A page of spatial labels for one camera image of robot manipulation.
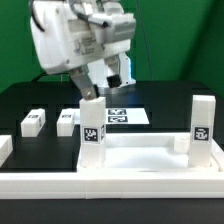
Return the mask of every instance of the white pillar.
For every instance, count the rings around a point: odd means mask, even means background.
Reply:
[[[106,158],[106,100],[80,101],[81,166],[102,167]]]
[[[216,101],[214,96],[193,96],[189,166],[210,166]]]

